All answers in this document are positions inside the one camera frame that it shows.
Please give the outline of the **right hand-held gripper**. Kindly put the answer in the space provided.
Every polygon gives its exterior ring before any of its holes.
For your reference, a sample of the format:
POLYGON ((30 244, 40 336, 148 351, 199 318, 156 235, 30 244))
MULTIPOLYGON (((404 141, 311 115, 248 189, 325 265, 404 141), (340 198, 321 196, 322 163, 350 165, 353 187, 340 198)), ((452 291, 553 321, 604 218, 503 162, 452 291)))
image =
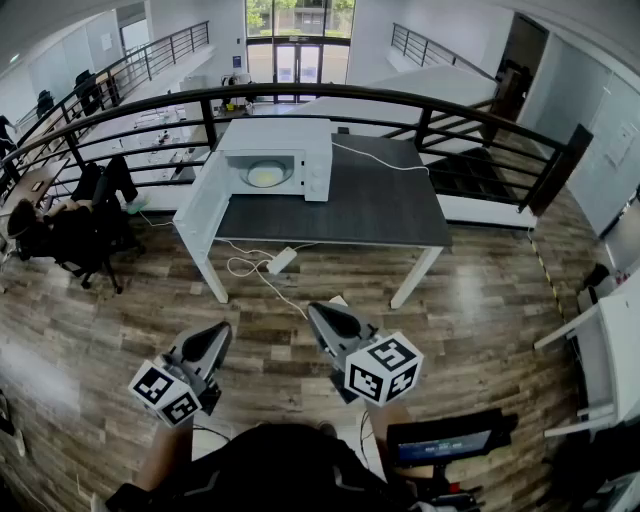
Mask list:
POLYGON ((333 357, 330 380, 345 403, 362 398, 383 407, 415 387, 424 356, 401 332, 375 333, 340 303, 310 303, 307 315, 321 349, 333 357))

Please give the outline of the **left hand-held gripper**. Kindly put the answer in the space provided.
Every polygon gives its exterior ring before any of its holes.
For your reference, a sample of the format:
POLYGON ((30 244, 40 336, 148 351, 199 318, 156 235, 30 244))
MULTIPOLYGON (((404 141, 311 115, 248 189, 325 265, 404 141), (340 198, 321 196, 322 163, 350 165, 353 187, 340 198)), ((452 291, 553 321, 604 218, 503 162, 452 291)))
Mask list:
POLYGON ((143 361, 128 390, 169 427, 181 426, 198 411, 210 415, 221 397, 212 373, 231 341, 228 322, 183 331, 168 353, 143 361))

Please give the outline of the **yellow plate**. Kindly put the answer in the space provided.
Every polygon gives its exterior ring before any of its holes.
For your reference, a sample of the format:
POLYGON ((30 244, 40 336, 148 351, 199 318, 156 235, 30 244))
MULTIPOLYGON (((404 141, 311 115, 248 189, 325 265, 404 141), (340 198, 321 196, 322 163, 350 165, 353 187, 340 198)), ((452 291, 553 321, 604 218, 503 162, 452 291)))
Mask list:
POLYGON ((256 165, 247 172, 248 183, 256 188, 270 188, 284 178, 284 171, 275 165, 256 165))

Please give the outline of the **white microwave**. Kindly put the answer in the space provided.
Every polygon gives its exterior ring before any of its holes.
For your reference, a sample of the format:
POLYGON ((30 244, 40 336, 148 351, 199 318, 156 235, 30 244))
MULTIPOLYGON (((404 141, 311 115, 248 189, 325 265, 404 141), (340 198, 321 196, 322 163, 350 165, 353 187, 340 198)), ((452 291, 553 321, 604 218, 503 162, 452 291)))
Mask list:
POLYGON ((332 156, 332 126, 327 119, 232 120, 173 218, 194 262, 207 259, 234 195, 292 195, 326 202, 332 156), (256 165, 281 167, 283 180, 270 188, 251 186, 247 172, 256 165))

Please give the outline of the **person's left forearm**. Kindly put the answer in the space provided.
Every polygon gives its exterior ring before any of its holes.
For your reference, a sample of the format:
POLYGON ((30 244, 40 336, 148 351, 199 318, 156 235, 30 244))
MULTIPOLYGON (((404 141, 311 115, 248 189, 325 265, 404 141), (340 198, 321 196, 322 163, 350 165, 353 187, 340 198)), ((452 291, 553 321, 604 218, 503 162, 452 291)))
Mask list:
POLYGON ((134 480, 137 487, 152 491, 191 462, 193 427, 192 418, 177 427, 159 424, 147 457, 134 480))

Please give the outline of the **dark table with white legs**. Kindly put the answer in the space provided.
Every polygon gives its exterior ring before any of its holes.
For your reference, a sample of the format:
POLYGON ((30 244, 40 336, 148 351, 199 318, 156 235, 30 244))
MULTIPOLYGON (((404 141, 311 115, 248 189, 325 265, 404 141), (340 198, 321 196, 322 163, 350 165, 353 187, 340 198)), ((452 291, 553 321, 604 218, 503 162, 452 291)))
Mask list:
POLYGON ((400 308, 452 238, 410 142, 336 134, 329 198, 234 195, 214 238, 415 247, 422 253, 391 299, 400 308))

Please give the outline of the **person's black clothing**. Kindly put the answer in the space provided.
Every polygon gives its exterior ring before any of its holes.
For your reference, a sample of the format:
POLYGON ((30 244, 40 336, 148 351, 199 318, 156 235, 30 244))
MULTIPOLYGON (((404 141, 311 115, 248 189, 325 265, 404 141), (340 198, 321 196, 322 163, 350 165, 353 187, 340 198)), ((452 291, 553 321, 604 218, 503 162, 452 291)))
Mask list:
POLYGON ((104 512, 415 512, 415 497, 367 469, 341 439, 262 424, 178 469, 156 489, 123 484, 104 512))

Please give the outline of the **seated person in black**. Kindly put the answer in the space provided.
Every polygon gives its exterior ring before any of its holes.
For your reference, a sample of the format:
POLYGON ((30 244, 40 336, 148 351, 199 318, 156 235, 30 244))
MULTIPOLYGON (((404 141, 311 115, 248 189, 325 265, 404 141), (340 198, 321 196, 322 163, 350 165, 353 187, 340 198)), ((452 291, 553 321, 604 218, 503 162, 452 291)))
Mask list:
POLYGON ((126 215, 130 214, 123 211, 121 218, 111 226, 99 227, 90 231, 86 241, 67 245, 58 257, 51 257, 42 249, 30 252, 21 243, 16 243, 16 248, 23 260, 39 257, 53 259, 56 264, 80 277, 82 279, 81 286, 85 289, 90 287, 90 278, 93 274, 104 269, 107 271, 115 292, 120 294, 122 287, 116 281, 111 266, 111 256, 130 249, 135 249, 140 254, 145 252, 145 247, 133 234, 128 220, 125 218, 126 215))

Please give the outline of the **black screen device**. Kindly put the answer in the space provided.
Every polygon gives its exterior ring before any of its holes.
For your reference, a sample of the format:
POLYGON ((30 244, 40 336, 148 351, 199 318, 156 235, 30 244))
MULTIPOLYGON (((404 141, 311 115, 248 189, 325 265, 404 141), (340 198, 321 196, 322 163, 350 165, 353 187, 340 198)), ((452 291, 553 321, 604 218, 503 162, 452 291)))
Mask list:
POLYGON ((481 512, 483 488, 463 489, 446 476, 455 461, 486 456, 511 444, 516 414, 492 409, 434 421, 392 424, 387 428, 391 462, 419 501, 438 512, 481 512))

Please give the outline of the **yellow black floor tape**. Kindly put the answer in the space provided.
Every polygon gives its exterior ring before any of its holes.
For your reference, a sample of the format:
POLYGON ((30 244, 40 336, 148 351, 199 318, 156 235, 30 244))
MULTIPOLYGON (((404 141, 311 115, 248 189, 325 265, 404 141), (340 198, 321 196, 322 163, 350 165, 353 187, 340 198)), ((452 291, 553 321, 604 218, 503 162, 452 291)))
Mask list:
POLYGON ((563 309, 562 303, 560 301, 557 288, 553 283, 553 280, 552 280, 552 278, 551 278, 551 276, 549 274, 547 266, 545 265, 544 259, 542 258, 542 255, 541 255, 541 253, 540 253, 535 241, 531 238, 529 232, 527 232, 527 237, 528 237, 529 243, 531 245, 531 248, 532 248, 532 250, 533 250, 533 252, 534 252, 534 254, 535 254, 535 256, 536 256, 536 258, 538 260, 538 263, 539 263, 539 265, 540 265, 540 267, 541 267, 541 269, 542 269, 542 271, 544 273, 546 281, 549 284, 549 287, 551 288, 551 292, 552 292, 552 295, 554 297, 558 312, 559 312, 563 322, 566 323, 566 317, 565 317, 564 309, 563 309))

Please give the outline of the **long white table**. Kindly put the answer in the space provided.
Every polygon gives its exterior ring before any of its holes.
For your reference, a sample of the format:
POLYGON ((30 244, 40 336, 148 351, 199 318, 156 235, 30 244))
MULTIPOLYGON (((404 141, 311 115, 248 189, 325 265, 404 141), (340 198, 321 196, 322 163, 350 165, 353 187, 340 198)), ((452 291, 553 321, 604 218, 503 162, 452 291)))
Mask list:
POLYGON ((91 128, 78 145, 86 165, 120 155, 136 184, 193 181, 210 154, 199 104, 150 109, 91 128))

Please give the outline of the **brown wooden desk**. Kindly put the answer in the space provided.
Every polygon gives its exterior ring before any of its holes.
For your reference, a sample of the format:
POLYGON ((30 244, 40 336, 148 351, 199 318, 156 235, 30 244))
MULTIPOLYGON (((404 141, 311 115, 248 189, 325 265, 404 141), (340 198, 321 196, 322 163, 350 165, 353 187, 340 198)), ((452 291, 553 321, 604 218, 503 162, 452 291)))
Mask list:
POLYGON ((68 159, 62 159, 25 173, 0 208, 0 218, 9 216, 21 200, 37 205, 68 162, 68 159))

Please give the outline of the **black curved metal railing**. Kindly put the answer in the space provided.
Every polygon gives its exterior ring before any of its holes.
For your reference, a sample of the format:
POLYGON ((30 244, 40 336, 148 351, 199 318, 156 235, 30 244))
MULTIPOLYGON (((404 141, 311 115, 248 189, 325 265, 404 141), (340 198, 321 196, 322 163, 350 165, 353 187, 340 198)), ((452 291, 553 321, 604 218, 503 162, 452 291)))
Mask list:
POLYGON ((416 110, 413 122, 376 119, 372 111, 350 114, 320 113, 337 127, 363 125, 384 128, 384 138, 412 143, 420 155, 435 156, 430 167, 437 194, 503 203, 541 216, 566 184, 593 140, 592 133, 577 125, 566 144, 487 112, 496 99, 463 106, 417 94, 334 84, 245 84, 155 96, 117 106, 62 128, 48 128, 41 135, 30 131, 15 151, 0 161, 0 198, 7 199, 21 177, 50 163, 71 157, 64 168, 83 167, 77 138, 92 127, 115 118, 169 106, 199 104, 209 147, 218 146, 220 119, 212 101, 233 97, 312 96, 368 101, 372 105, 416 110))

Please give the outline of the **black bag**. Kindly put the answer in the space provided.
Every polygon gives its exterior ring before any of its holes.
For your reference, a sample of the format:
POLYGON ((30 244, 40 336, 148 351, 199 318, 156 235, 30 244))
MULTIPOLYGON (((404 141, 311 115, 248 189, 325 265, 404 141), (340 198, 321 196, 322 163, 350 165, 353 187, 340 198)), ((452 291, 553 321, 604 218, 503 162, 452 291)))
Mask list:
POLYGON ((597 287, 603 280, 610 276, 610 272, 607 266, 596 263, 591 273, 584 279, 584 288, 597 287))

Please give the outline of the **glass entrance doors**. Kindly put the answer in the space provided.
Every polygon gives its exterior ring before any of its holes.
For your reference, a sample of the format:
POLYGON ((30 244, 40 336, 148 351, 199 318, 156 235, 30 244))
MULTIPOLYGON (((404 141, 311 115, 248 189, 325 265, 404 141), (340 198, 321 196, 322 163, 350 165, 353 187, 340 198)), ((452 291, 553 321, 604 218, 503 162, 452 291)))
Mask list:
POLYGON ((350 47, 332 44, 250 44, 248 71, 259 83, 345 84, 350 47))

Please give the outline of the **white desk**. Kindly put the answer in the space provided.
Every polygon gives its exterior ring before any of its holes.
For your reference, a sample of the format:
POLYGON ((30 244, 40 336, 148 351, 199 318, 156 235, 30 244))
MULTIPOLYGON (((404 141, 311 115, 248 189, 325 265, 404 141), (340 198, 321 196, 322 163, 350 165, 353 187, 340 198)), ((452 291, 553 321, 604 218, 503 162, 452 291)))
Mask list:
POLYGON ((576 413, 577 422, 546 430, 546 438, 611 428, 640 412, 640 273, 533 348, 571 339, 577 341, 587 406, 576 413))

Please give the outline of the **black straight metal railing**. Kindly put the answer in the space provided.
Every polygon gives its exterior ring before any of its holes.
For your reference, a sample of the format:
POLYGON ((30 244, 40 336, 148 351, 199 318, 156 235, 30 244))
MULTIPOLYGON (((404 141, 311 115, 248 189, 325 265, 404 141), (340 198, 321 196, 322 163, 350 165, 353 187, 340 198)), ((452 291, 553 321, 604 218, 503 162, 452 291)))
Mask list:
POLYGON ((420 67, 448 64, 496 81, 494 76, 454 51, 398 23, 393 23, 391 47, 399 50, 403 57, 420 67))
POLYGON ((102 70, 81 70, 71 87, 47 84, 39 91, 35 106, 17 121, 18 132, 25 134, 41 122, 49 126, 61 118, 79 119, 115 107, 144 82, 209 42, 209 23, 200 22, 135 46, 102 70))

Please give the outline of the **large glass window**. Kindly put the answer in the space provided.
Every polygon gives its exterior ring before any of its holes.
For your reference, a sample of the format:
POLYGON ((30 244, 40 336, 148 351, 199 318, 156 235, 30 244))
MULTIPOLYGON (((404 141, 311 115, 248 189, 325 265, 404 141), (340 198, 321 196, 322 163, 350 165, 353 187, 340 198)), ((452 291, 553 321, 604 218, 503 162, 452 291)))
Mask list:
POLYGON ((356 0, 245 0, 250 38, 323 36, 349 39, 356 0))

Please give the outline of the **brown wooden door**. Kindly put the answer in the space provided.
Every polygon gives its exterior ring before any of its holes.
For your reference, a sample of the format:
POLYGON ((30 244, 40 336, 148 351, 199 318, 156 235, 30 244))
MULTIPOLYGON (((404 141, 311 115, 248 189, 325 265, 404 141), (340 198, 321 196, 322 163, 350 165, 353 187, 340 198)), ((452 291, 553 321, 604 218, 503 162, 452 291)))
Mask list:
POLYGON ((514 14, 496 79, 509 92, 507 118, 515 121, 531 88, 544 53, 549 31, 532 18, 514 14))

